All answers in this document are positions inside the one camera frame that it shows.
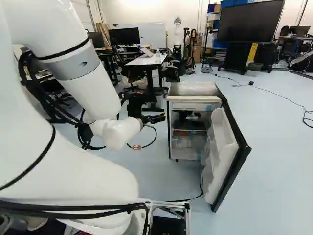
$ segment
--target white wall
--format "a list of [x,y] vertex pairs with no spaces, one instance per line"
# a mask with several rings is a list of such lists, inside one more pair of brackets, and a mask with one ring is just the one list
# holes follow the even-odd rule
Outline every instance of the white wall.
[[[180,16],[181,42],[183,28],[197,28],[205,32],[205,21],[208,4],[219,3],[219,0],[100,0],[102,10],[108,24],[134,24],[164,22],[168,32],[168,45],[174,44],[174,18]],[[285,6],[276,32],[279,36],[280,29],[285,25],[296,25],[304,0],[285,0]]]
[[309,34],[313,34],[313,0],[309,0],[307,7],[305,8],[302,20],[300,22],[300,25],[303,26],[311,26],[311,29],[309,30]]
[[[83,26],[85,29],[88,29],[89,32],[94,32],[92,23],[91,23],[91,18],[90,14],[87,8],[87,2],[86,0],[70,0],[79,16],[79,19],[82,21]],[[90,9],[91,9],[91,14],[94,20],[94,23],[96,22],[102,22],[101,20],[101,15],[100,15],[100,9],[97,4],[97,0],[89,0],[90,4]],[[103,22],[105,23],[105,17],[103,12],[102,13],[102,19]]]
[[[269,0],[254,0],[254,2],[269,1]],[[297,25],[299,15],[303,9],[304,0],[285,0],[284,9],[280,22],[277,27],[275,38],[279,37],[280,30],[283,26]]]
[[168,45],[174,44],[174,19],[180,16],[181,42],[183,28],[197,28],[198,3],[203,1],[202,23],[205,25],[209,0],[101,0],[108,24],[135,24],[164,22],[168,32]]

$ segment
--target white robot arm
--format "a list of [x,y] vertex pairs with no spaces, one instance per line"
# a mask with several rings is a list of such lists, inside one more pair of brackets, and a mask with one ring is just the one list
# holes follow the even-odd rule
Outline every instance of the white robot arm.
[[[86,109],[106,146],[119,149],[141,129],[134,117],[117,121],[120,101],[68,0],[0,0],[0,208],[6,202],[51,205],[125,205],[140,202],[128,170],[67,141],[32,107],[14,67],[12,44],[24,44]],[[108,212],[112,209],[97,210]],[[62,220],[92,234],[120,235],[147,215],[135,212]],[[94,211],[64,211],[90,214]]]
[[24,44],[86,109],[95,135],[120,149],[141,128],[133,117],[116,120],[119,97],[68,0],[4,0],[12,43]]

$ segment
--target black display screen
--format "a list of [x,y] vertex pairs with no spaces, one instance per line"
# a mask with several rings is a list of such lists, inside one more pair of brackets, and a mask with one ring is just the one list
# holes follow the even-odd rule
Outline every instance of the black display screen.
[[109,35],[111,39],[111,44],[114,46],[115,44],[118,45],[140,44],[138,28],[110,29]]
[[217,40],[269,43],[276,31],[282,8],[282,0],[222,8]]

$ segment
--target light gray floor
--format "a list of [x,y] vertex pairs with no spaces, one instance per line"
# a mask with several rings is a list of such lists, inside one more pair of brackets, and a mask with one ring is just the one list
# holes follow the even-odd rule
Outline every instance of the light gray floor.
[[[196,74],[184,76],[182,81],[217,82],[252,152],[217,213],[211,212],[203,197],[191,201],[192,234],[311,234],[313,130],[302,123],[303,109],[250,86],[232,87],[235,82],[201,73],[200,67],[198,64]],[[249,71],[244,76],[216,68],[213,72],[242,84],[254,81],[255,86],[313,110],[313,81],[307,78],[287,71]],[[126,116],[124,104],[120,117]],[[66,124],[56,126],[79,145],[76,129]],[[200,163],[169,160],[167,122],[155,127],[156,142],[146,149],[133,151],[125,146],[120,151],[93,153],[129,169],[140,184],[140,197],[177,200],[199,195]],[[144,128],[131,144],[144,145],[153,137],[153,130]],[[94,138],[92,144],[100,146],[101,141]]]

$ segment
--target water bottle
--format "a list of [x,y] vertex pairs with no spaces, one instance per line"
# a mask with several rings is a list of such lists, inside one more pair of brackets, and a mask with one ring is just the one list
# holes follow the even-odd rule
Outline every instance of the water bottle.
[[158,49],[156,50],[156,59],[157,59],[158,63],[161,62],[161,53],[160,53],[160,51]]

